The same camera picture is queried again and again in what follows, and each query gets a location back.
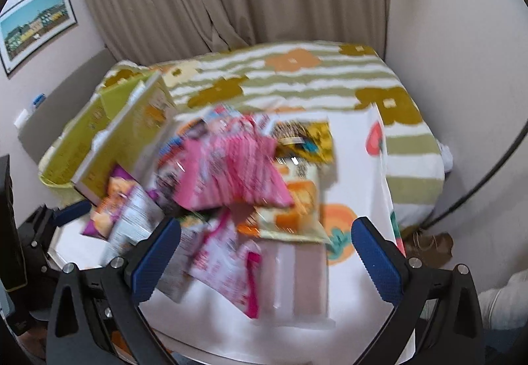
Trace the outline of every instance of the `candy wrapper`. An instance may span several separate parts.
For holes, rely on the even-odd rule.
[[[245,315],[259,315],[257,301],[260,249],[248,240],[238,246],[238,235],[231,212],[224,209],[217,227],[206,235],[189,274],[223,295]]]
[[[188,210],[236,202],[289,207],[286,184],[273,165],[276,140],[262,136],[250,117],[216,120],[215,133],[186,138],[184,169],[174,201]]]
[[[238,225],[240,233],[282,241],[330,243],[319,221],[317,166],[297,157],[277,159],[276,168],[286,182],[294,206],[287,209],[256,208]]]
[[[270,133],[278,142],[277,157],[296,155],[308,162],[334,162],[328,121],[276,121]]]
[[[85,236],[107,239],[119,219],[132,188],[138,183],[120,165],[116,165],[108,180],[107,196],[90,214],[82,232]]]
[[[148,238],[162,219],[163,211],[149,194],[139,184],[133,186],[108,238],[101,265],[107,265]]]
[[[212,131],[223,130],[228,120],[241,116],[240,112],[229,106],[218,105],[203,118],[186,125],[178,135],[162,147],[156,169],[157,197],[155,201],[166,215],[176,214],[179,209],[179,205],[174,201],[174,195],[184,173],[182,166],[186,155],[183,147],[184,140],[199,139]]]
[[[157,288],[172,301],[178,303],[187,291],[192,280],[188,275],[192,258],[203,244],[208,224],[203,215],[192,214],[180,219],[181,239],[167,264]]]

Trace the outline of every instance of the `brown shoe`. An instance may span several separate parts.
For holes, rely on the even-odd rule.
[[[427,267],[442,268],[453,257],[453,238],[447,232],[426,236],[417,231],[403,244],[408,258],[419,258]]]

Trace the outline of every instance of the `metal screw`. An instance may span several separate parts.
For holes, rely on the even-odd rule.
[[[422,261],[418,258],[412,257],[409,258],[409,265],[413,268],[420,268],[422,266]]]
[[[63,268],[62,271],[64,271],[66,274],[71,273],[75,269],[75,264],[73,262],[68,262]]]
[[[465,266],[464,264],[457,265],[457,270],[460,274],[467,274],[469,273],[469,268]]]
[[[110,266],[112,268],[120,268],[123,266],[124,263],[125,263],[125,260],[121,258],[120,256],[118,256],[117,258],[114,258],[110,261]]]

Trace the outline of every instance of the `blue gripper pad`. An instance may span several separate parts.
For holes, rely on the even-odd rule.
[[[78,203],[70,204],[62,210],[56,210],[53,213],[53,223],[56,227],[62,227],[72,220],[86,215],[92,209],[92,204],[88,200],[82,200]]]
[[[403,297],[401,275],[384,251],[386,240],[365,217],[352,223],[352,244],[381,299],[396,307]]]
[[[131,274],[132,300],[135,305],[149,300],[159,278],[180,243],[181,233],[180,221],[172,218],[161,232],[156,229],[152,234],[157,235],[154,243]]]

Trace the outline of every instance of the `pink package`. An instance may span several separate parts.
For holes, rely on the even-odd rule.
[[[218,226],[207,234],[188,274],[213,288],[251,318],[259,315],[257,272],[260,249],[248,240],[239,247],[231,212],[222,210]]]
[[[293,204],[273,164],[277,141],[261,136],[250,122],[244,118],[222,134],[184,140],[180,183],[186,187],[175,191],[174,201],[188,210],[237,202],[263,207]]]
[[[136,179],[123,167],[115,165],[108,179],[107,196],[92,209],[83,235],[107,239],[121,215],[128,195],[137,184]]]
[[[182,174],[184,173],[183,166],[180,163],[184,160],[184,150],[175,148],[169,153],[169,157],[165,158],[156,171],[156,192],[157,197],[154,199],[166,215],[173,214],[178,205],[174,201],[174,194],[180,186]]]

